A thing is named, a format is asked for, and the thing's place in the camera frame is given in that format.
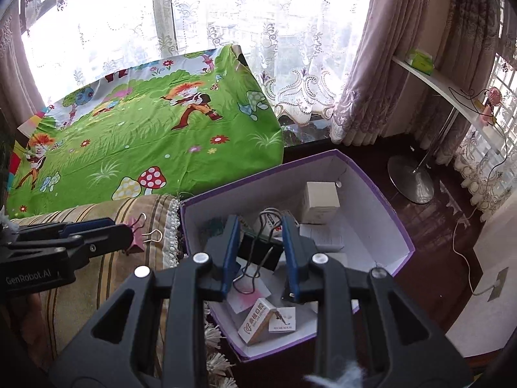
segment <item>cartoon print fabric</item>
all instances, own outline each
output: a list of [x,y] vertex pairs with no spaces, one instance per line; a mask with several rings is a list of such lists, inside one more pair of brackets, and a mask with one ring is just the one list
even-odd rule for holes
[[197,194],[283,156],[280,125],[229,45],[109,74],[19,131],[11,217],[151,193]]

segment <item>red flower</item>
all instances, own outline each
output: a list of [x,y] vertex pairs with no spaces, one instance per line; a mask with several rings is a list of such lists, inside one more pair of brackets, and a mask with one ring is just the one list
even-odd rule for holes
[[212,144],[223,144],[223,143],[226,143],[227,141],[229,141],[229,138],[226,137],[225,135],[217,135],[210,139],[210,143],[212,143]]

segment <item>wooden floor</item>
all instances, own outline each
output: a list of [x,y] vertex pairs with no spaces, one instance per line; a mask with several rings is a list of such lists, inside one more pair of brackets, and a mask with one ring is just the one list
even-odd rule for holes
[[[379,138],[372,146],[360,147],[320,141],[286,149],[284,163],[338,149],[366,172],[389,200],[415,245],[415,253],[396,275],[396,282],[446,331],[470,298],[467,266],[452,252],[452,231],[456,221],[470,216],[474,207],[469,191],[461,187],[461,175],[451,166],[430,169],[435,197],[426,205],[414,204],[397,192],[386,169],[388,159],[398,154],[420,158],[422,151],[417,147],[406,135]],[[481,268],[472,251],[482,227],[479,216],[476,212],[466,226],[458,227],[455,241],[456,250],[469,259],[474,287],[481,278]],[[239,363],[225,342],[222,349],[236,363],[232,370],[240,388],[309,387],[303,375],[313,369],[314,340],[249,363]]]

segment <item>red polka dot mushroom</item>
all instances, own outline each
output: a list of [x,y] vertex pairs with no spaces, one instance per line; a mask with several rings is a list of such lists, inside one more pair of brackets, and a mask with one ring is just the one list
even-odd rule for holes
[[157,166],[151,166],[147,171],[142,172],[138,182],[145,188],[144,195],[152,194],[153,190],[162,188],[167,184],[164,175]]

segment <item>silver screw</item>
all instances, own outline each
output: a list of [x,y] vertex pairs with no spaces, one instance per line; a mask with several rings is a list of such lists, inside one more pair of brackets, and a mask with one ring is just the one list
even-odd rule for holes
[[148,276],[150,272],[151,269],[146,265],[141,265],[134,269],[134,275],[140,278]]
[[210,257],[208,256],[207,253],[197,253],[197,254],[194,254],[194,256],[192,257],[194,262],[198,263],[198,264],[206,263],[209,260],[209,258]]
[[377,268],[372,269],[372,276],[373,276],[373,278],[383,279],[387,275],[388,275],[388,273],[383,268],[377,267]]
[[312,262],[315,264],[325,264],[328,262],[328,257],[325,254],[317,253],[312,256]]

